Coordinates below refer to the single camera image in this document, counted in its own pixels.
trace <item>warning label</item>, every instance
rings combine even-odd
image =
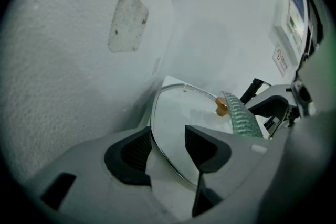
[[[273,54],[273,60],[277,64],[277,67],[280,70],[281,75],[284,77],[286,74],[286,70],[288,68],[288,60],[280,44],[278,44],[277,47],[275,48],[275,52]]]

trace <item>dirty patch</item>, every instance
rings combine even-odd
[[[154,66],[153,66],[153,71],[152,71],[152,75],[154,75],[158,68],[159,68],[159,64],[160,64],[160,61],[161,61],[161,57],[158,57],[156,60],[155,60],[155,63],[154,63]]]
[[[148,13],[140,0],[118,0],[109,36],[108,46],[111,52],[138,50]]]

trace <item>white machine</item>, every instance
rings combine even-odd
[[[300,62],[308,33],[307,0],[278,0],[275,29],[294,65]]]

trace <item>textured white wall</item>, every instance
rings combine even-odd
[[[139,122],[173,25],[171,0],[141,1],[149,10],[141,45],[115,54],[118,0],[12,1],[0,32],[0,144],[18,180]]]
[[[292,81],[296,67],[290,65],[283,78],[272,59],[281,43],[274,30],[276,0],[172,2],[176,20],[162,75],[238,97],[253,78],[271,84]]]

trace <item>metal rim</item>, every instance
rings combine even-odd
[[[160,152],[162,153],[162,155],[164,156],[164,158],[167,160],[167,162],[169,163],[169,165],[177,172],[177,174],[182,177],[185,181],[187,181],[190,185],[192,185],[194,188],[197,188],[197,185],[194,184],[193,182],[191,182],[189,179],[187,179],[186,177],[183,176],[183,173],[181,173],[179,171],[179,169],[177,169],[175,167],[175,165],[169,160],[169,158],[166,156],[166,154],[164,153],[164,151],[162,150],[162,148],[160,147],[160,145],[158,144],[157,142],[157,139],[155,137],[155,129],[154,129],[154,119],[155,119],[155,112],[156,112],[156,105],[158,103],[158,99],[160,97],[160,94],[166,90],[171,90],[171,89],[174,89],[174,88],[186,88],[186,89],[189,89],[189,90],[192,90],[192,91],[195,91],[195,92],[198,92],[202,95],[206,95],[210,98],[214,98],[214,101],[216,99],[216,97],[204,90],[201,90],[199,88],[196,88],[194,86],[191,86],[191,85],[188,85],[188,84],[184,84],[184,83],[176,83],[176,84],[170,84],[170,85],[166,85],[166,86],[163,86],[158,92],[157,94],[155,95],[155,98],[154,98],[154,103],[153,103],[153,107],[152,107],[152,112],[151,112],[151,127],[152,127],[152,134],[153,134],[153,138],[154,138],[154,141],[157,145],[157,147],[159,148]]]

